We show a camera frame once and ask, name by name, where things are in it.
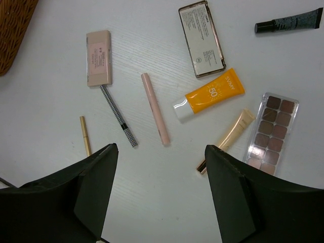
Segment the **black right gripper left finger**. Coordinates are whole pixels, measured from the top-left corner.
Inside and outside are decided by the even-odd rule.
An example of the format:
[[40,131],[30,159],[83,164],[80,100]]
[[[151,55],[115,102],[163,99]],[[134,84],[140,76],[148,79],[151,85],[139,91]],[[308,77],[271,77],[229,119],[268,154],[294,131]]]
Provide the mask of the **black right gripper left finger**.
[[98,242],[118,160],[108,144],[20,187],[1,190],[1,242]]

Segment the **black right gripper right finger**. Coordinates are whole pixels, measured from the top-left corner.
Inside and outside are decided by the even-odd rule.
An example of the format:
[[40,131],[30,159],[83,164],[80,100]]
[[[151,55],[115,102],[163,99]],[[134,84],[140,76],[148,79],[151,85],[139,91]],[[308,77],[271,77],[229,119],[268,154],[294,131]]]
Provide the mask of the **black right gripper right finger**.
[[223,242],[323,242],[323,190],[251,167],[214,145],[207,173]]

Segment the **gold slim eyebrow pencil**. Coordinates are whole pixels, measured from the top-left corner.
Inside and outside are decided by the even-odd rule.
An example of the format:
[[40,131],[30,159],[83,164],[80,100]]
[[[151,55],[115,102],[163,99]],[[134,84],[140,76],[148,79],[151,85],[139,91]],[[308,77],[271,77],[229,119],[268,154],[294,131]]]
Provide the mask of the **gold slim eyebrow pencil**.
[[86,126],[86,120],[85,120],[85,117],[84,116],[80,116],[79,117],[79,120],[80,120],[81,129],[82,129],[82,134],[83,134],[83,140],[84,140],[84,144],[85,144],[86,154],[87,154],[87,157],[89,157],[92,154],[92,150],[91,150],[90,140],[89,140],[89,136],[88,136],[88,130],[87,130],[87,126]]

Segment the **checkered eyeliner pen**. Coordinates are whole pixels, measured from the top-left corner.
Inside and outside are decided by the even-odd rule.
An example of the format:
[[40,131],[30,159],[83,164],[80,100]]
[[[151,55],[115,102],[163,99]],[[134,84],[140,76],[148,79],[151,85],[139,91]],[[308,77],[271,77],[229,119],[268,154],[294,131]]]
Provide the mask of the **checkered eyeliner pen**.
[[115,104],[112,96],[110,95],[107,87],[105,85],[101,85],[100,90],[103,93],[109,107],[111,108],[111,110],[112,110],[114,116],[116,117],[119,125],[121,126],[123,132],[125,133],[129,143],[131,144],[131,146],[133,148],[137,147],[138,142],[137,142],[135,136],[133,135],[133,133],[131,132],[131,130],[129,129],[126,121],[124,120],[124,118],[122,116],[122,113],[119,111],[119,109],[118,109],[117,105]]

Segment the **pink cosmetic pencil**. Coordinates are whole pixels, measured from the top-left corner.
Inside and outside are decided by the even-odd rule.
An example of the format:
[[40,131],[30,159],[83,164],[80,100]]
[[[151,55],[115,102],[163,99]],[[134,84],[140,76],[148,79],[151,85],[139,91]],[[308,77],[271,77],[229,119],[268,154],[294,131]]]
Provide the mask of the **pink cosmetic pencil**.
[[163,146],[168,146],[170,144],[169,134],[161,114],[158,101],[151,83],[150,77],[147,73],[141,74],[141,79],[143,86],[150,104],[150,108],[157,126],[157,130],[161,139]]

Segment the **beige rectangular compact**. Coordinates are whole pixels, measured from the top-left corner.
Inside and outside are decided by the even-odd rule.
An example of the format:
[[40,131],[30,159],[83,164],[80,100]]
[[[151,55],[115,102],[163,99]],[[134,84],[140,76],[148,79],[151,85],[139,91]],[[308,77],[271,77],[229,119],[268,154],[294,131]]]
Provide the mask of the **beige rectangular compact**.
[[108,30],[87,33],[87,86],[112,84],[111,36]]

